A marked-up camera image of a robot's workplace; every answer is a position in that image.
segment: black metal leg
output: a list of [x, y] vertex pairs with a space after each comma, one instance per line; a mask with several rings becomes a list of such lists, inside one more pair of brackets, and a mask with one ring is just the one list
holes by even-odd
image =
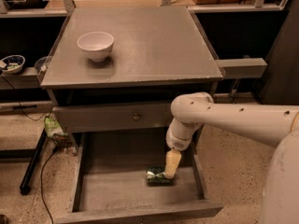
[[28, 168], [26, 170], [25, 176], [24, 176], [24, 178], [21, 182], [20, 190], [21, 190], [22, 195], [27, 195], [30, 191], [29, 182], [30, 182], [31, 176], [32, 176], [32, 174], [33, 174], [33, 172], [36, 168], [36, 163], [37, 163], [37, 160], [39, 158], [39, 154], [40, 154], [40, 152], [41, 152], [41, 150], [42, 150], [42, 148], [45, 144], [46, 138], [47, 138], [47, 134], [46, 134], [46, 131], [44, 129], [43, 133], [39, 137], [35, 152], [34, 152], [32, 158], [30, 160], [30, 163], [29, 163]]

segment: bowl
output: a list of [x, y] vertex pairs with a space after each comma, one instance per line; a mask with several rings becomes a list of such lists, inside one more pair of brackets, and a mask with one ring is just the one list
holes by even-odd
[[86, 57], [102, 62], [112, 52], [114, 37], [105, 32], [92, 32], [82, 35], [77, 44]]
[[21, 55], [11, 55], [1, 60], [1, 69], [3, 73], [16, 74], [20, 72], [25, 63], [25, 58]]

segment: white robotic arm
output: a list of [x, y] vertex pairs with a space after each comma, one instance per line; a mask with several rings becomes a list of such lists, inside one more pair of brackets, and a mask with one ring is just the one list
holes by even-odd
[[299, 106], [214, 104], [204, 92], [177, 97], [166, 135], [164, 175], [173, 178], [192, 136], [204, 124], [276, 147], [263, 192], [260, 223], [299, 223]]

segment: black cable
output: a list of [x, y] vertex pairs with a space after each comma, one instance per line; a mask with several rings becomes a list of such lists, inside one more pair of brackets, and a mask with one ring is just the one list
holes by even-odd
[[45, 208], [49, 214], [49, 217], [50, 217], [50, 220], [51, 220], [51, 223], [54, 224], [54, 220], [53, 220], [53, 216], [51, 215], [50, 213], [50, 210], [49, 208], [47, 207], [47, 204], [45, 202], [45, 199], [44, 199], [44, 189], [43, 189], [43, 173], [44, 173], [44, 168], [46, 167], [48, 161], [53, 157], [53, 155], [56, 153], [56, 151], [58, 150], [58, 147], [56, 146], [53, 150], [53, 152], [50, 154], [50, 156], [48, 157], [48, 159], [45, 161], [42, 169], [41, 169], [41, 172], [40, 172], [40, 195], [41, 195], [41, 199], [43, 201], [43, 204], [45, 205]]
[[[5, 78], [2, 76], [2, 74], [0, 74], [0, 77], [12, 88], [12, 90], [16, 90], [14, 88], [14, 86]], [[38, 119], [34, 119], [34, 118], [31, 118], [30, 116], [28, 116], [28, 114], [26, 114], [26, 112], [21, 108], [21, 102], [18, 101], [19, 103], [19, 107], [21, 109], [21, 112], [30, 120], [33, 120], [33, 121], [40, 121], [47, 113], [44, 113], [41, 117], [39, 117]]]

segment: drawer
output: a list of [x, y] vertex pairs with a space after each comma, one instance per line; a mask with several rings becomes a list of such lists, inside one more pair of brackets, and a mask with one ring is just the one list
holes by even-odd
[[68, 133], [167, 127], [170, 103], [130, 103], [54, 107], [53, 113]]
[[70, 213], [56, 223], [157, 223], [214, 217], [222, 209], [206, 194], [192, 144], [171, 186], [149, 186], [149, 166], [163, 166], [165, 128], [82, 135]]

